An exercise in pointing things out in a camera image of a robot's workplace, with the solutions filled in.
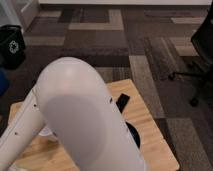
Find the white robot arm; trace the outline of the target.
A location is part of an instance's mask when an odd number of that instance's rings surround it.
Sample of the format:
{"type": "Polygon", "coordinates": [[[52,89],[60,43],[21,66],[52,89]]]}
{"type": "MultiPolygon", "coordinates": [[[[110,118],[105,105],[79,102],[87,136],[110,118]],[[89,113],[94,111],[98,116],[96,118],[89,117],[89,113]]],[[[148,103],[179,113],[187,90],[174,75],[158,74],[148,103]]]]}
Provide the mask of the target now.
{"type": "Polygon", "coordinates": [[[147,171],[147,164],[104,80],[73,57],[39,75],[0,137],[0,171],[49,127],[80,171],[147,171]]]}

